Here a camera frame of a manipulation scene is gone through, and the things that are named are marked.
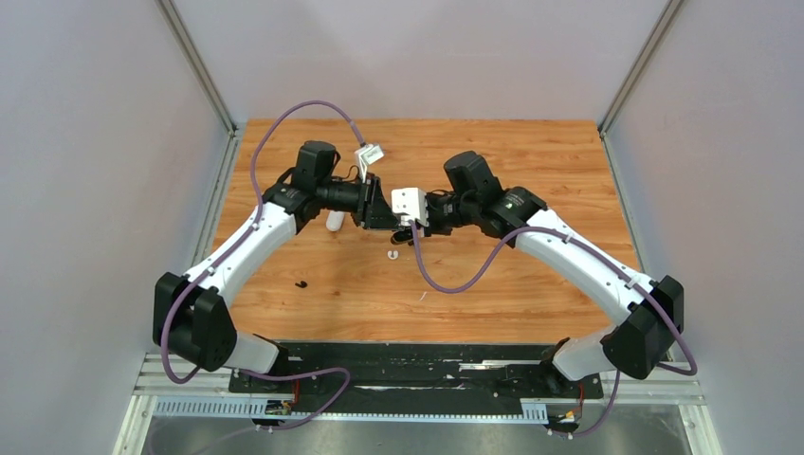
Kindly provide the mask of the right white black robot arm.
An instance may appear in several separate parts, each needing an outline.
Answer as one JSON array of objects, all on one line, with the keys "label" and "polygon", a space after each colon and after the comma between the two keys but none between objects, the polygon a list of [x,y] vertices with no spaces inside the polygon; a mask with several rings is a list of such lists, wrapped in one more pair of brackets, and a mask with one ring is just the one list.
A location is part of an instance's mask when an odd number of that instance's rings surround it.
[{"label": "right white black robot arm", "polygon": [[565,395],[579,380],[619,371],[647,378],[684,329],[684,288],[674,278],[655,280],[595,246],[570,227],[547,203],[524,187],[504,188],[483,156],[466,151],[444,165],[451,191],[396,189],[391,209],[401,239],[421,247],[430,235],[449,235],[475,226],[498,244],[496,258],[509,246],[551,267],[607,315],[609,326],[581,338],[564,338],[540,362],[541,382]]}]

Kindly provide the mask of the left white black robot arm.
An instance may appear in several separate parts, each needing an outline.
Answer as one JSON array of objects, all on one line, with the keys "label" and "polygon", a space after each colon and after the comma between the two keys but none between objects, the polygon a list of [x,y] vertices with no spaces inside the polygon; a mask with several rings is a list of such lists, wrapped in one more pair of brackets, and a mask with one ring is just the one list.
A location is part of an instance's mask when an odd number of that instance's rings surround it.
[{"label": "left white black robot arm", "polygon": [[265,390],[282,390],[291,369],[280,359],[279,346],[237,330],[229,309],[269,256],[324,210],[349,213],[360,228],[398,229],[380,178],[368,171],[383,155],[376,144],[356,150],[358,176],[346,180],[334,174],[340,159],[334,145],[305,142],[295,166],[259,194],[234,234],[201,263],[180,275],[167,272],[156,282],[153,339],[162,353],[208,372],[251,371]]}]

